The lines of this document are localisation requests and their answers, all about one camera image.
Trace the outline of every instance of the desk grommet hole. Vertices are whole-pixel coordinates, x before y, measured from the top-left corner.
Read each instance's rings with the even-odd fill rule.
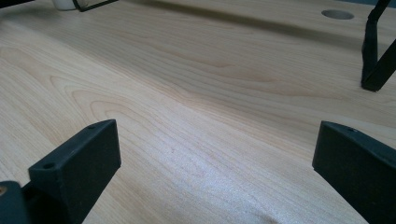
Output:
[[[355,16],[347,11],[338,9],[327,9],[323,10],[322,15],[335,20],[352,20]]]

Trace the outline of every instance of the black stand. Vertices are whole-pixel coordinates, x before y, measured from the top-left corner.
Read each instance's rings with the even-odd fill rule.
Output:
[[[363,55],[361,86],[367,91],[381,90],[396,71],[396,39],[378,60],[376,25],[389,2],[390,0],[379,0],[366,23],[366,33],[361,50]]]
[[[369,223],[396,223],[395,149],[322,121],[312,165]]]
[[[120,163],[116,121],[88,126],[31,166],[22,189],[0,182],[0,223],[80,224]]]

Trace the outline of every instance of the desk surface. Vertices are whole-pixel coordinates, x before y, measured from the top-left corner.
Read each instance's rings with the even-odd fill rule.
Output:
[[[350,21],[321,15],[343,9]],[[396,77],[360,88],[371,6],[49,1],[0,10],[0,179],[116,119],[122,166],[84,223],[362,223],[312,168],[322,120],[396,147]],[[378,26],[396,36],[396,10]]]

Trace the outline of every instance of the screw hole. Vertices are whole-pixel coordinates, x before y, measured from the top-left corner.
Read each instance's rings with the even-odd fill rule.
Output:
[[[0,196],[2,196],[3,194],[5,194],[6,191],[7,191],[7,187],[0,186]]]
[[[55,163],[50,162],[50,163],[43,165],[43,168],[48,170],[48,169],[52,169],[54,166],[55,166]]]
[[[350,12],[336,9],[323,10],[322,15],[336,20],[352,20],[355,17]]]

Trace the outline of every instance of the plastic part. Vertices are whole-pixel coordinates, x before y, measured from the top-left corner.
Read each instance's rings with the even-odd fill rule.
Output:
[[[7,208],[0,223],[80,224],[120,164],[116,121],[90,125],[31,166],[31,182],[22,192],[18,184],[10,191],[8,182],[0,183],[8,188],[0,196],[0,208]],[[16,205],[6,206],[10,200]]]
[[[396,39],[378,60],[377,27],[378,20],[390,0],[379,0],[370,13],[361,49],[363,70],[361,87],[367,91],[379,91],[396,71]]]
[[[0,223],[29,223],[21,187],[17,182],[0,182]]]
[[[369,223],[396,223],[395,149],[322,121],[312,165]]]

